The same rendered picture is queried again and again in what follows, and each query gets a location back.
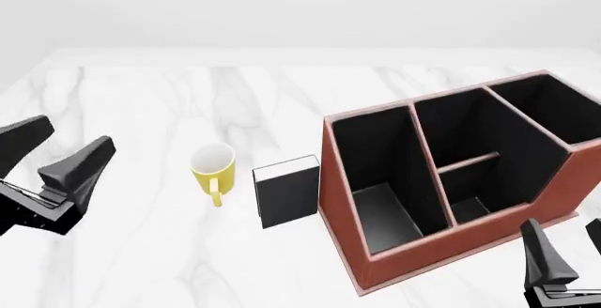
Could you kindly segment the black book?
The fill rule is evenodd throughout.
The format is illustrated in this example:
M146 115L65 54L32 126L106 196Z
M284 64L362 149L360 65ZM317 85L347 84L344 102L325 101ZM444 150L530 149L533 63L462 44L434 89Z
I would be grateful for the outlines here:
M258 216L263 228L317 212L320 165L315 155L253 169Z

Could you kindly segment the red-brown desk caddy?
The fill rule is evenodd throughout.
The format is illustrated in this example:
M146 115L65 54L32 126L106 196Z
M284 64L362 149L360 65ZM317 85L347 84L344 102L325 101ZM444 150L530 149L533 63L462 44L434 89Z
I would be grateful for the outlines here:
M328 115L318 209L359 293L574 217L601 99L547 70Z

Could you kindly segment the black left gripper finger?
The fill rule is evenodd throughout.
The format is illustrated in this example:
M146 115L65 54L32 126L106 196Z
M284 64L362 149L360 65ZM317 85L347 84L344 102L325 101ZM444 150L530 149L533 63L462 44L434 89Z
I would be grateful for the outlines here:
M0 178L54 133L46 115L36 115L0 128Z
M115 153L112 138L102 135L64 160L39 168L44 183L39 196L56 204L68 200L85 214L96 183Z

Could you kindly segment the yellow mug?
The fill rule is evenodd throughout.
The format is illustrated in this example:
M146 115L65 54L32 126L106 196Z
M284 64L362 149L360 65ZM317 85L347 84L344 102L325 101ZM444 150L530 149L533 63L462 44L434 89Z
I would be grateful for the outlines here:
M223 196L234 187L236 154L234 149L223 143L200 146L191 156L191 171L213 205L223 205Z

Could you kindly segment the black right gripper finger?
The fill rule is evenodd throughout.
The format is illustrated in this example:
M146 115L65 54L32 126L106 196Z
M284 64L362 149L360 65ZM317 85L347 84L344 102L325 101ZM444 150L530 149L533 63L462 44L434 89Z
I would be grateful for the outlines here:
M535 219L523 223L520 231L526 256L525 287L568 285L578 278Z
M586 231L593 243L601 243L601 218L596 218L588 223Z

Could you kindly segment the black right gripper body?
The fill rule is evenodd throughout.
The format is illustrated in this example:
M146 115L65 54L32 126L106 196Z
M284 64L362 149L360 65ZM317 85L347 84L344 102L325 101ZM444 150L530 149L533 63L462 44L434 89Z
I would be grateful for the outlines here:
M601 308L601 290L569 290L567 282L528 282L524 296L530 308Z

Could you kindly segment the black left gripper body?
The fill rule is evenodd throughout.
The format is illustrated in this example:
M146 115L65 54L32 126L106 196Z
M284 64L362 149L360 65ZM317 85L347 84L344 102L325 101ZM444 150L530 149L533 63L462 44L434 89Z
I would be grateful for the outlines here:
M31 194L0 179L0 237L14 225L66 235L83 218L70 201L51 206Z

